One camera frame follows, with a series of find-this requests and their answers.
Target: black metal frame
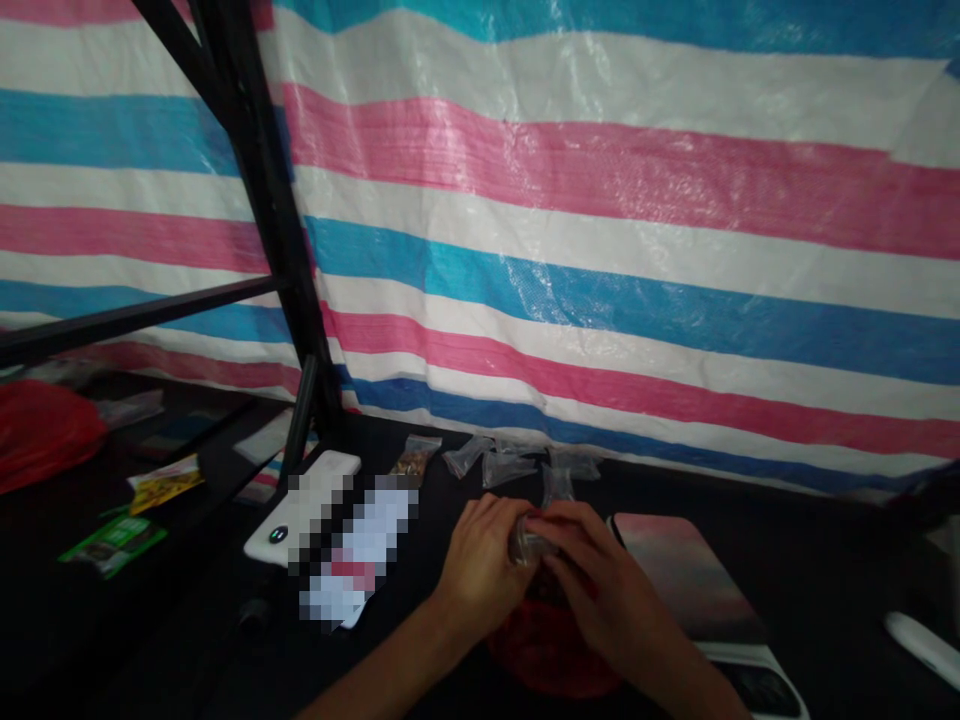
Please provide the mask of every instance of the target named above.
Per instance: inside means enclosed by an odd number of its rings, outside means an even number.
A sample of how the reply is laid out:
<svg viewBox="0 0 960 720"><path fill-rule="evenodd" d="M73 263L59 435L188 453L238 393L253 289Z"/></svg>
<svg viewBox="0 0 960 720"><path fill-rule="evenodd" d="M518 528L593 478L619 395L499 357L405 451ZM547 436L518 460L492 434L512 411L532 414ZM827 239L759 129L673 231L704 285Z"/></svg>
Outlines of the black metal frame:
<svg viewBox="0 0 960 720"><path fill-rule="evenodd" d="M276 292L303 368L283 482L303 455L310 419L321 433L336 422L340 391L249 0L190 0L200 42L171 0L133 3L230 137L270 275L5 333L0 367Z"/></svg>

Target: plastic tarp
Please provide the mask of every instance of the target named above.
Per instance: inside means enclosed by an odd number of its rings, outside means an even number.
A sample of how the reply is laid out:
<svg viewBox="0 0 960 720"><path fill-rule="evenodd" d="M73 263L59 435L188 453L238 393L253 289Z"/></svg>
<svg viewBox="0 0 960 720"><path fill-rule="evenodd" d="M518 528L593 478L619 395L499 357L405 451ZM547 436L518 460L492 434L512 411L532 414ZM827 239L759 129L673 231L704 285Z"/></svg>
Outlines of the plastic tarp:
<svg viewBox="0 0 960 720"><path fill-rule="evenodd" d="M0 324L265 271L132 6L0 14ZM348 407L826 492L960 455L955 1L256 15ZM96 350L289 396L288 340L267 299Z"/></svg>

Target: pink stripe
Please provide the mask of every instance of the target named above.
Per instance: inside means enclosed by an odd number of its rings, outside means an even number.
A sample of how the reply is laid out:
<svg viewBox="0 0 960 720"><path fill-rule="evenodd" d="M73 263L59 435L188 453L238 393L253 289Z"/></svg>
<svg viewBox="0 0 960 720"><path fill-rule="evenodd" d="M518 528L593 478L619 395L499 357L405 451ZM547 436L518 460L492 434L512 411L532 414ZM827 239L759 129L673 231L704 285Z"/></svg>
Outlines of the pink stripe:
<svg viewBox="0 0 960 720"><path fill-rule="evenodd" d="M214 382L240 390L282 387L296 396L300 382L300 371L281 363L226 362L139 342L89 345L69 354L102 360L118 370L160 370L177 380Z"/></svg>
<svg viewBox="0 0 960 720"><path fill-rule="evenodd" d="M960 171L879 151L613 123L508 123L436 98L284 86L294 163L524 207L960 259Z"/></svg>
<svg viewBox="0 0 960 720"><path fill-rule="evenodd" d="M185 20L193 22L188 0L173 0L173 4ZM257 30L273 28L273 5L269 0L254 0L252 10ZM143 20L130 0L4 0L0 3L0 18L62 28Z"/></svg>
<svg viewBox="0 0 960 720"><path fill-rule="evenodd" d="M960 423L857 415L761 400L615 370L524 355L488 338L428 330L400 315L330 310L324 325L347 352L406 352L429 364L521 380L544 395L629 413L737 428L805 445L839 445L882 455L960 456Z"/></svg>
<svg viewBox="0 0 960 720"><path fill-rule="evenodd" d="M252 222L122 210L0 205L0 250L119 255L213 270L269 271Z"/></svg>

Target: blue stripe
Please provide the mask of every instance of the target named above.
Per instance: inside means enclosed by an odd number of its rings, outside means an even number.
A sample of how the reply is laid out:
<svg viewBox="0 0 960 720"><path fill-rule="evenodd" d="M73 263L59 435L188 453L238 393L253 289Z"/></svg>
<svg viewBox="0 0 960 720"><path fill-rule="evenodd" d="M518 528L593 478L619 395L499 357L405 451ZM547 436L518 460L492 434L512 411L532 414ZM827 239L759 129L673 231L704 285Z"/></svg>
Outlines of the blue stripe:
<svg viewBox="0 0 960 720"><path fill-rule="evenodd" d="M632 453L661 460L695 465L709 470L756 478L773 478L823 492L839 493L873 487L899 491L910 478L826 470L796 462L760 460L730 453L668 443L614 430L558 420L532 405L498 400L474 400L431 389L408 378L369 382L354 380L361 405L404 412L425 408L437 418L483 428L514 427L539 430L563 443L588 443L614 452Z"/></svg>
<svg viewBox="0 0 960 720"><path fill-rule="evenodd" d="M480 42L563 32L644 35L748 53L951 58L956 0L274 0L337 33L405 8Z"/></svg>
<svg viewBox="0 0 960 720"><path fill-rule="evenodd" d="M305 220L315 257L331 275L395 280L522 320L610 330L710 352L960 384L960 321L579 270L383 228Z"/></svg>
<svg viewBox="0 0 960 720"><path fill-rule="evenodd" d="M0 162L239 176L198 98L68 97L0 90Z"/></svg>
<svg viewBox="0 0 960 720"><path fill-rule="evenodd" d="M175 268L160 268L159 272ZM72 288L0 281L0 310L37 312L67 319L129 307L167 297L127 287ZM234 303L197 315L163 323L159 327L186 330L226 340L289 343L290 333L280 308Z"/></svg>

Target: red bag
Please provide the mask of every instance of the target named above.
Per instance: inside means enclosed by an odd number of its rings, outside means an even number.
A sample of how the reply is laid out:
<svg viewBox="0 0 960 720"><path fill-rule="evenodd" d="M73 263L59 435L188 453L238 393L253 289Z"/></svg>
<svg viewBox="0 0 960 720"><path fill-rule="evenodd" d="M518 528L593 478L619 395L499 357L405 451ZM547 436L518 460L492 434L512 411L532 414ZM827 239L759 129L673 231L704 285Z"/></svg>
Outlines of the red bag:
<svg viewBox="0 0 960 720"><path fill-rule="evenodd" d="M595 698L621 682L587 646L563 590L543 566L520 606L487 638L487 647L511 675L547 695Z"/></svg>
<svg viewBox="0 0 960 720"><path fill-rule="evenodd" d="M72 390L39 380L0 386L0 494L79 465L106 436L96 406Z"/></svg>

